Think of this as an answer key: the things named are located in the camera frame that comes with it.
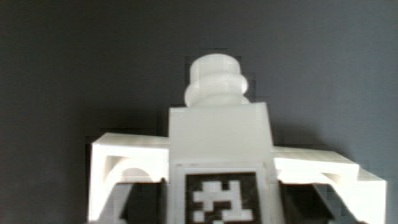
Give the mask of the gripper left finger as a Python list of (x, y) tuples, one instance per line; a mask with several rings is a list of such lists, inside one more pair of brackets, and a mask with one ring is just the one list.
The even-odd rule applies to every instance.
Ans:
[(102, 224), (164, 224), (166, 183), (116, 183), (102, 207)]

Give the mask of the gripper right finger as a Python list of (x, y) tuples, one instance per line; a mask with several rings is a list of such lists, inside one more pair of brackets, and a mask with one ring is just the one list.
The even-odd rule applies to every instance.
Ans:
[(328, 184), (278, 183), (285, 224), (358, 224)]

